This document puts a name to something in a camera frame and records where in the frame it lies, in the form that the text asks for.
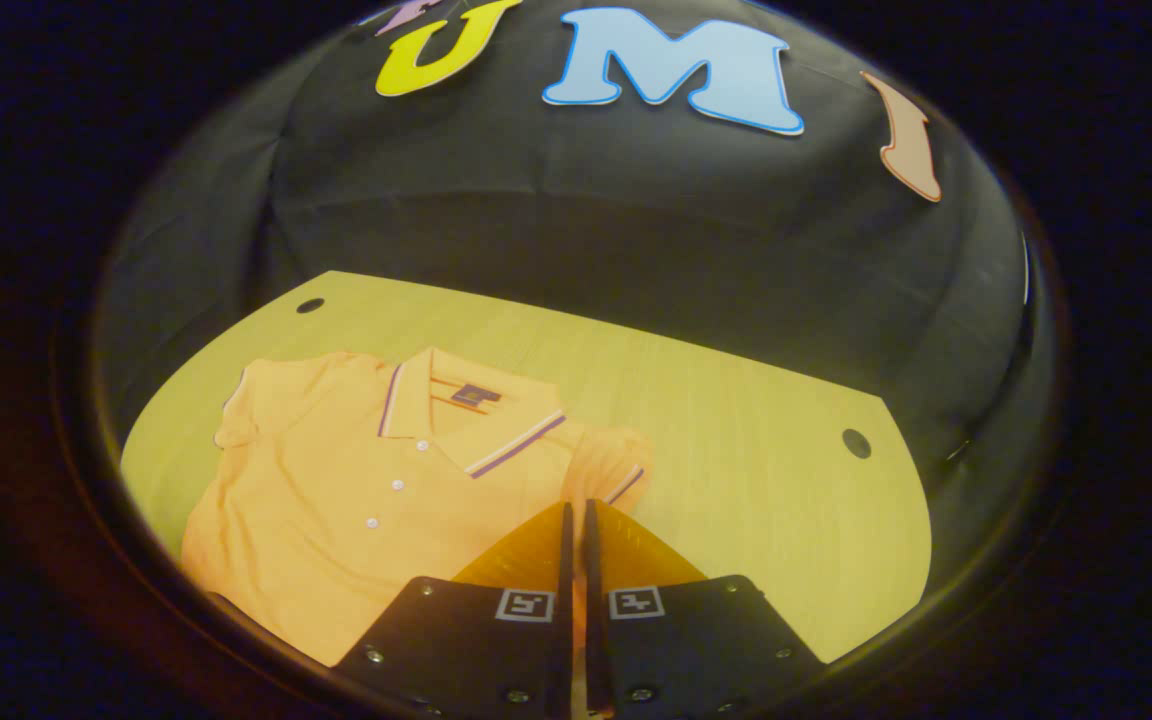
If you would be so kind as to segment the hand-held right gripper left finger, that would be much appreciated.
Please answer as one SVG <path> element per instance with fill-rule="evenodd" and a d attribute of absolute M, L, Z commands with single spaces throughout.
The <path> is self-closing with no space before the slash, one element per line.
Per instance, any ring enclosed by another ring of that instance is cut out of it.
<path fill-rule="evenodd" d="M 511 530 L 456 578 L 415 577 L 335 673 L 408 719 L 566 719 L 573 506 Z"/>

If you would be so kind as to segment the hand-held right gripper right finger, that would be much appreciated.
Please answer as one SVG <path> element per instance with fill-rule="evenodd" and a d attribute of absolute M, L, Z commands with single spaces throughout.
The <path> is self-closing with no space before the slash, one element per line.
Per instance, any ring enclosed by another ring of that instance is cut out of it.
<path fill-rule="evenodd" d="M 598 500 L 586 503 L 589 702 L 613 719 L 763 719 L 824 664 L 753 579 L 707 577 Z"/>

